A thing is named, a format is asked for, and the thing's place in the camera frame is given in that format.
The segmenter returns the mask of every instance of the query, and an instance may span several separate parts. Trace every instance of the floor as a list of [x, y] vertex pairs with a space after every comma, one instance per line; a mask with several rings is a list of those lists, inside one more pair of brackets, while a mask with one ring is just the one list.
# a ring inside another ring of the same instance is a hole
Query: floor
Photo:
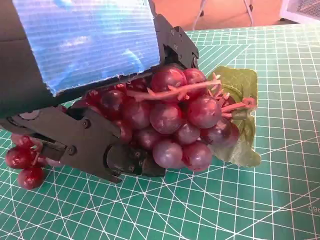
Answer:
[[[201, 0], [153, 0], [156, 11], [165, 16], [173, 26], [192, 30]], [[282, 0], [252, 0], [254, 26], [292, 23], [280, 21]], [[204, 16], [200, 17], [196, 30], [223, 29], [250, 26], [250, 19], [243, 0], [207, 0]]]

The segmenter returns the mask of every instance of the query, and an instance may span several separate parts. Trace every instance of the green leaf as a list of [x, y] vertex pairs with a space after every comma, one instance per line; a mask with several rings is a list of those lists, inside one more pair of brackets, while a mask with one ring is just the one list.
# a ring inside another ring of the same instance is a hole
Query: green leaf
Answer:
[[[220, 75], [223, 92], [230, 93], [230, 96], [238, 103], [243, 98], [258, 98], [258, 78], [257, 73], [250, 69], [234, 69], [219, 66], [214, 70], [216, 75]], [[224, 147], [209, 145], [217, 158], [224, 162], [237, 164], [242, 167], [255, 167], [261, 163], [261, 157], [252, 150], [256, 125], [255, 118], [247, 113], [245, 120], [232, 120], [239, 129], [239, 139], [235, 146]]]

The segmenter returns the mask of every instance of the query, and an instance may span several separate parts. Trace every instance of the grape bunch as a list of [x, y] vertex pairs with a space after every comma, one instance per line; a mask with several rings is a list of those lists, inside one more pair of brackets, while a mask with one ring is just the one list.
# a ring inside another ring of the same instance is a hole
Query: grape bunch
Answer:
[[4, 160], [8, 167], [21, 169], [17, 182], [22, 188], [30, 190], [39, 187], [45, 179], [45, 166], [63, 166], [58, 161], [41, 156], [42, 143], [35, 138], [12, 133], [11, 141], [15, 147], [7, 151]]
[[[218, 78], [213, 74], [208, 81], [198, 69], [164, 66], [151, 78], [91, 90], [71, 108], [88, 107], [104, 116], [120, 128], [124, 143], [149, 151], [163, 168], [205, 171], [213, 157], [208, 145], [231, 148], [238, 141], [232, 112], [256, 106], [253, 98], [235, 102]], [[16, 146], [5, 161], [23, 169], [18, 175], [22, 187], [40, 186], [46, 164], [60, 166], [39, 154], [42, 146], [35, 139], [17, 134], [11, 138]]]

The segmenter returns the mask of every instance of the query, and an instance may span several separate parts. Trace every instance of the blue tape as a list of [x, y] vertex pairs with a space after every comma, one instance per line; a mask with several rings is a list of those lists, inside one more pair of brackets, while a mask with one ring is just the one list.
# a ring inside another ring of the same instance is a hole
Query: blue tape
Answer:
[[160, 62], [148, 0], [13, 0], [43, 82], [58, 93]]

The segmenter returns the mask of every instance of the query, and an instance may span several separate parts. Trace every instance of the green cutting mat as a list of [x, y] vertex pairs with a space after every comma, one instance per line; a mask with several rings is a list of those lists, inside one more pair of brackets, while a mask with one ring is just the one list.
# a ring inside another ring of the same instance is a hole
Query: green cutting mat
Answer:
[[[2, 240], [320, 239], [320, 25], [192, 31], [207, 75], [258, 73], [257, 168], [214, 159], [193, 174], [123, 176], [119, 185], [70, 167], [26, 191], [0, 165]], [[11, 148], [0, 131], [0, 158]]]

